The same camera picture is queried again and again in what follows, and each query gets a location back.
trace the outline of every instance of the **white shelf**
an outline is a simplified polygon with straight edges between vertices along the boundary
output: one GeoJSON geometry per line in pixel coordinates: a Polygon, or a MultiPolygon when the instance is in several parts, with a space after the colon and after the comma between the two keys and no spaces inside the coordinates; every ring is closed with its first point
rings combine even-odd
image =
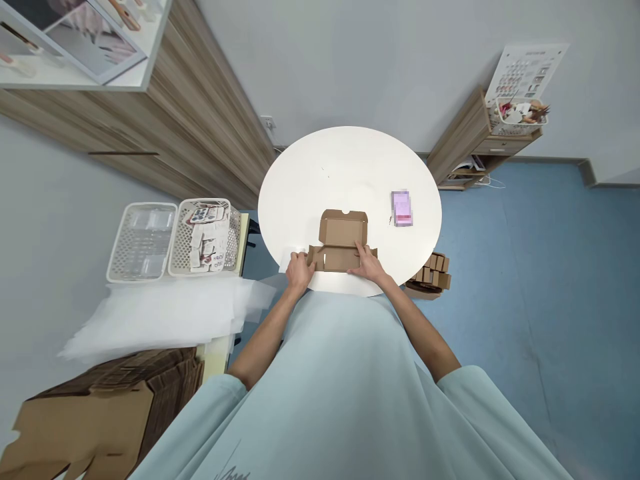
{"type": "Polygon", "coordinates": [[[139,31],[126,30],[128,36],[140,47],[147,58],[106,85],[94,82],[84,72],[69,63],[64,68],[56,68],[46,64],[42,58],[34,55],[15,55],[16,59],[24,60],[34,66],[38,73],[33,78],[26,78],[12,69],[0,68],[0,88],[97,91],[146,90],[155,64],[155,58],[160,48],[172,1],[159,0],[163,6],[163,12],[162,16],[158,17],[155,22],[148,23],[140,18],[138,22],[142,28],[139,31]]]}

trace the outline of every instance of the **plastic storage basket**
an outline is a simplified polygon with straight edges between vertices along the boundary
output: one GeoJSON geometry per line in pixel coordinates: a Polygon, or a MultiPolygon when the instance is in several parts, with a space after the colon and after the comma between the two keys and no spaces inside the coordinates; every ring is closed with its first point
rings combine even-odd
{"type": "Polygon", "coordinates": [[[511,137],[515,135],[528,135],[530,133],[535,132],[538,128],[548,124],[547,117],[544,117],[544,121],[540,123],[507,123],[504,118],[500,114],[500,103],[506,103],[509,101],[512,102],[530,102],[530,98],[510,98],[510,97],[499,97],[495,100],[495,105],[492,109],[489,110],[489,121],[491,122],[491,134],[492,135],[503,135],[506,137],[511,137]]]}
{"type": "Polygon", "coordinates": [[[167,266],[177,214],[173,203],[132,203],[118,227],[107,280],[138,283],[160,279],[167,266]]]}
{"type": "Polygon", "coordinates": [[[229,238],[227,240],[227,254],[223,270],[234,270],[235,268],[240,242],[240,212],[233,208],[227,199],[188,199],[184,200],[178,207],[175,228],[173,229],[168,271],[174,277],[196,277],[216,274],[216,272],[191,272],[189,252],[191,251],[193,226],[186,224],[184,218],[190,211],[202,207],[224,207],[228,209],[229,238]]]}

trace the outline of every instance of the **white table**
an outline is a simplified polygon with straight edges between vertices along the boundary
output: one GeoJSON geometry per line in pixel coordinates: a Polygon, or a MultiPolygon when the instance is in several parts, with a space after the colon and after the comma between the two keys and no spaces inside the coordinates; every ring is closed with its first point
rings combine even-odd
{"type": "MultiPolygon", "coordinates": [[[[424,162],[389,135],[362,127],[320,130],[288,147],[272,164],[260,190],[258,217],[269,253],[280,262],[287,246],[321,245],[326,209],[364,211],[367,242],[400,285],[428,260],[440,235],[438,188],[424,162]],[[409,190],[413,226],[391,220],[391,192],[409,190]]],[[[317,272],[309,288],[377,295],[380,289],[346,273],[317,272]]]]}

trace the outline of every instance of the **basket on shelf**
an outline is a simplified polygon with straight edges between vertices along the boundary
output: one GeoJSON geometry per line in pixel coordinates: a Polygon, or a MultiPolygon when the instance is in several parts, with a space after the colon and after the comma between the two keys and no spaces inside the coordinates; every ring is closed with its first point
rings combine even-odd
{"type": "Polygon", "coordinates": [[[193,225],[184,222],[185,216],[202,207],[224,207],[229,214],[229,238],[223,270],[234,270],[240,242],[240,212],[231,206],[227,199],[188,199],[178,207],[177,220],[171,240],[169,255],[169,274],[174,277],[195,277],[215,275],[215,272],[194,273],[191,271],[189,253],[191,252],[191,232],[193,225]]]}
{"type": "Polygon", "coordinates": [[[547,116],[542,118],[540,123],[507,123],[505,122],[504,117],[500,113],[500,103],[514,102],[531,102],[532,100],[538,100],[542,103],[540,99],[532,99],[532,98],[509,98],[509,97],[499,97],[495,100],[495,105],[493,108],[489,109],[489,121],[491,122],[491,134],[492,135],[501,135],[506,137],[518,136],[518,135],[529,135],[530,133],[535,132],[538,128],[545,126],[548,124],[547,116]]]}

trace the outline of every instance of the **baseboard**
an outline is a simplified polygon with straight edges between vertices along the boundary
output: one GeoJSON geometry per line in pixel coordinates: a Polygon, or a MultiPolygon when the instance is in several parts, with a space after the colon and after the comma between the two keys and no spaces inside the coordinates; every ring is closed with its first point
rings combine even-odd
{"type": "MultiPolygon", "coordinates": [[[[287,147],[279,145],[274,149],[284,151],[287,147]]],[[[417,151],[415,154],[420,157],[426,164],[427,157],[430,152],[417,151]]],[[[574,157],[511,157],[507,160],[510,163],[544,163],[547,165],[575,165],[580,170],[580,176],[582,176],[582,182],[586,188],[622,188],[622,189],[640,189],[640,185],[636,183],[606,183],[598,182],[595,179],[593,173],[593,167],[591,166],[591,160],[588,158],[574,158],[574,157]]]]}

